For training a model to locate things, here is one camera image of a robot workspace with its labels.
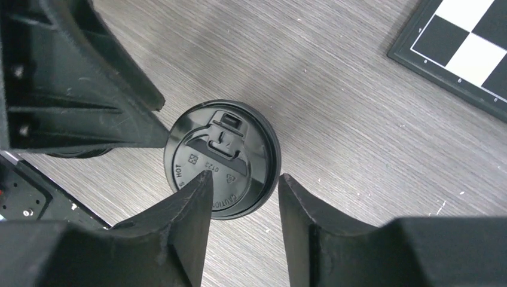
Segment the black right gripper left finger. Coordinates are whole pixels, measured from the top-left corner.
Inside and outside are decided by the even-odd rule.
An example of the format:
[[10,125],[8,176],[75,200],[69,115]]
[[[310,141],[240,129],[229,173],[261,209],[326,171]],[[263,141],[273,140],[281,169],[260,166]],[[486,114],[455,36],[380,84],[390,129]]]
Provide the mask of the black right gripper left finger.
[[213,200],[201,172],[112,228],[66,221],[1,224],[2,286],[200,286]]

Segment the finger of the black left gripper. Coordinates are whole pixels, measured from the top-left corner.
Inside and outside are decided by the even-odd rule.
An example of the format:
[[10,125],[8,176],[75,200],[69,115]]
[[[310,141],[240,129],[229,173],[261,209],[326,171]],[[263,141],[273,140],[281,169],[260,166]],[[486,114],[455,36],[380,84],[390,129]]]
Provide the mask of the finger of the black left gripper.
[[92,1],[1,2],[1,149],[162,148],[164,96]]

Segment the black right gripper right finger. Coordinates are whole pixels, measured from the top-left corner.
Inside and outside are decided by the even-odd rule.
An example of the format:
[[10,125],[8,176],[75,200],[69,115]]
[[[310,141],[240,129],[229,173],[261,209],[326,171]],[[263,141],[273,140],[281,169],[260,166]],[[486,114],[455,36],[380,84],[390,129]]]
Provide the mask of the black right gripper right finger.
[[505,286],[506,218],[401,217],[362,222],[280,176],[291,286]]

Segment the black coffee cup lid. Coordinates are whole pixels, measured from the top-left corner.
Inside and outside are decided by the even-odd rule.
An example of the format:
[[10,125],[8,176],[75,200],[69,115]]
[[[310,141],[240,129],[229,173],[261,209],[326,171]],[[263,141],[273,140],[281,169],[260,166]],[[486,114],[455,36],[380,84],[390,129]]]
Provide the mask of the black coffee cup lid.
[[232,220],[257,211],[276,189],[281,148],[255,108],[211,100],[185,111],[169,131],[164,170],[174,192],[204,170],[213,178],[211,218]]

